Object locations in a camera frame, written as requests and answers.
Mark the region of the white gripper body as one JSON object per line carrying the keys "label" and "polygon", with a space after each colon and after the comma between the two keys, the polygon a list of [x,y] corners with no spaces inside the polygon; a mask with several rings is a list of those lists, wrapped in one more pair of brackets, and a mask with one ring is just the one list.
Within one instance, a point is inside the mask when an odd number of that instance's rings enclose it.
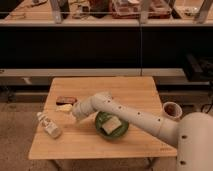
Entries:
{"label": "white gripper body", "polygon": [[84,99],[74,104],[72,107],[72,115],[78,122],[93,114],[95,109],[92,106],[91,98]]}

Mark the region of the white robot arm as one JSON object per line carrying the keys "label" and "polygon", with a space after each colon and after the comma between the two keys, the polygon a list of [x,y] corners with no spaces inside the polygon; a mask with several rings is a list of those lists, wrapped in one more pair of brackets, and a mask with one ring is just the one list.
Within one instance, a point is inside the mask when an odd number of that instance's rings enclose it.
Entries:
{"label": "white robot arm", "polygon": [[97,111],[114,114],[176,148],[176,171],[213,171],[212,116],[193,112],[176,122],[119,104],[108,93],[75,103],[72,114],[82,120]]}

